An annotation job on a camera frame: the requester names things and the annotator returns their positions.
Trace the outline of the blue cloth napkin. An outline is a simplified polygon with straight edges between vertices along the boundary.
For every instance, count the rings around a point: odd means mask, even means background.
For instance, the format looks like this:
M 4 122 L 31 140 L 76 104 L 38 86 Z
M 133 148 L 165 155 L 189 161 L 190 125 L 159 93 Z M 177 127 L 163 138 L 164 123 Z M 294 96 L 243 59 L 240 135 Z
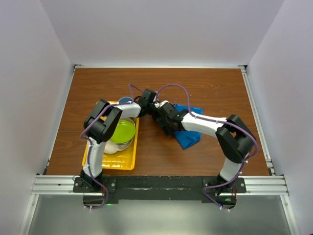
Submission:
M 179 112 L 188 109 L 188 106 L 174 104 L 173 105 Z M 196 114 L 203 114 L 203 109 L 198 107 L 191 107 L 191 111 L 195 112 Z M 175 131 L 173 136 L 182 147 L 183 150 L 192 147 L 193 145 L 197 144 L 201 140 L 201 133 L 195 131 Z

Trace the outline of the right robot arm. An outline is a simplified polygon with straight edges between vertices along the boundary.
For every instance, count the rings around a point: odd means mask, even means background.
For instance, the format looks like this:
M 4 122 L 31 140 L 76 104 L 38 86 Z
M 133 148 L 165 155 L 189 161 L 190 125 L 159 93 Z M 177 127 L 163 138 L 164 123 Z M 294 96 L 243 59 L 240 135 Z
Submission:
M 235 180 L 242 172 L 245 162 L 258 152 L 257 140 L 243 121 L 237 115 L 213 118 L 186 109 L 179 112 L 168 101 L 155 103 L 154 106 L 156 120 L 166 134 L 192 131 L 218 140 L 225 162 L 218 175 L 218 183 L 206 186 L 205 189 L 219 188 L 223 192 L 230 192 L 235 187 Z

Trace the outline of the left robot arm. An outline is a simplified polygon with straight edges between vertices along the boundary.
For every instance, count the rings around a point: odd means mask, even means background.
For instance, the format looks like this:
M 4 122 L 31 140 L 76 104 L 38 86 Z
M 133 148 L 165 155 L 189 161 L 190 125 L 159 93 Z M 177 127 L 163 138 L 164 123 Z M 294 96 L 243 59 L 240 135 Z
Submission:
M 80 180 L 90 192 L 105 191 L 101 183 L 102 159 L 105 146 L 113 136 L 120 119 L 138 118 L 151 114 L 157 101 L 157 92 L 145 89 L 137 101 L 110 103 L 99 100 L 84 122 L 80 137 L 87 140 L 88 150 Z

